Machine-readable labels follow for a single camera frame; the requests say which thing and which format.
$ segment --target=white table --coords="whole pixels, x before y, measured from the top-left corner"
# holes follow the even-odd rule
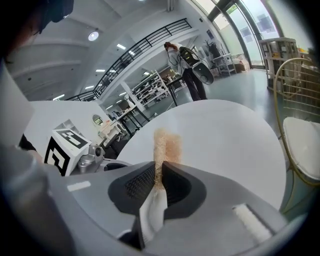
[[[124,112],[121,116],[119,116],[116,120],[114,120],[114,121],[110,124],[110,126],[112,126],[115,122],[118,122],[118,121],[119,121],[119,122],[123,125],[123,127],[126,129],[126,131],[128,132],[128,134],[130,135],[131,138],[133,137],[133,134],[131,133],[131,131],[130,131],[129,128],[127,127],[126,123],[123,121],[123,118],[126,117],[126,116],[128,116],[129,119],[132,121],[132,123],[134,124],[134,126],[135,126],[138,130],[140,130],[140,128],[142,127],[142,124],[141,124],[141,123],[138,121],[138,119],[136,119],[135,116],[132,114],[132,111],[133,111],[133,110],[137,110],[137,111],[140,113],[140,115],[141,115],[147,122],[150,121],[149,118],[147,118],[147,117],[139,110],[139,108],[137,107],[137,105],[135,105],[134,107],[130,108],[130,110]],[[137,124],[130,118],[129,114],[131,114],[131,116],[133,117],[133,119],[135,119],[135,121],[140,125],[140,127],[137,126]]]
[[[186,103],[147,123],[117,160],[130,164],[153,161],[154,132],[162,127],[180,134],[181,164],[230,178],[280,208],[286,187],[284,153],[260,115],[226,100]]]

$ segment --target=glass wall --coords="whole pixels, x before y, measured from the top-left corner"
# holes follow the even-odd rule
[[[276,26],[261,1],[241,0],[241,2],[251,14],[256,26],[260,31],[262,39],[279,37]]]
[[[192,0],[195,2],[197,6],[199,6],[207,15],[211,13],[211,11],[216,6],[211,0]]]
[[[244,50],[241,47],[238,37],[225,16],[220,13],[213,22],[218,27],[220,35],[228,47],[229,52],[233,56],[243,54]]]
[[[263,66],[263,60],[256,36],[243,13],[234,4],[226,11],[236,28],[240,31],[253,66]]]

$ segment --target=desk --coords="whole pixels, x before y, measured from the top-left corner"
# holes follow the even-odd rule
[[[140,130],[140,128],[142,127],[142,124],[136,119],[136,117],[132,114],[133,110],[137,110],[141,116],[143,116],[143,118],[147,121],[150,122],[149,118],[147,118],[140,110],[137,106],[134,106],[133,108],[131,108],[130,110],[128,110],[127,112],[123,113],[121,116],[119,116],[116,120],[114,120],[110,126],[112,126],[115,122],[120,122],[123,127],[126,129],[126,131],[128,132],[128,134],[130,135],[130,138],[133,137],[133,134],[131,133],[131,131],[129,130],[129,128],[127,127],[126,123],[123,121],[123,118],[128,116],[128,118],[131,120],[131,122],[135,125],[135,127],[137,127],[138,130]],[[133,119],[140,125],[140,127],[138,127],[136,125],[136,123],[131,119],[130,115],[133,117]]]
[[[166,87],[168,87],[169,92],[170,92],[170,94],[171,94],[171,97],[172,97],[173,102],[174,102],[174,104],[175,104],[176,107],[177,107],[178,105],[177,105],[176,96],[175,96],[175,89],[173,88],[173,85],[174,85],[175,82],[179,82],[179,81],[182,80],[182,79],[183,79],[183,77],[180,76],[179,78],[177,78],[177,79],[175,79],[175,80],[173,80],[173,81],[171,81],[171,82],[169,82],[169,83],[166,84]]]
[[[158,128],[181,136],[181,164],[232,179],[280,208],[286,187],[284,153],[258,113],[218,99],[179,105],[139,130],[117,160],[133,165],[153,161]]]

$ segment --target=black railing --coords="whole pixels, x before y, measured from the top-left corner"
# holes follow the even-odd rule
[[[151,47],[163,42],[163,40],[191,29],[192,27],[187,22],[186,18],[170,23],[145,38],[137,42],[134,46],[128,49],[115,63],[104,73],[99,83],[91,91],[80,93],[76,96],[66,99],[66,101],[92,101],[98,99],[110,83],[136,58],[145,53]]]

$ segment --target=white wall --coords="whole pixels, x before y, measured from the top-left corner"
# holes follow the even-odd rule
[[[297,47],[304,50],[314,47],[314,43],[307,32],[308,28],[301,22],[302,17],[297,15],[286,2],[283,0],[268,0],[267,4],[273,10],[286,38],[295,39]]]
[[[98,130],[92,120],[99,115],[105,124],[110,118],[96,102],[84,101],[31,101],[34,114],[24,134],[44,158],[52,130],[70,119],[88,140],[100,143]]]

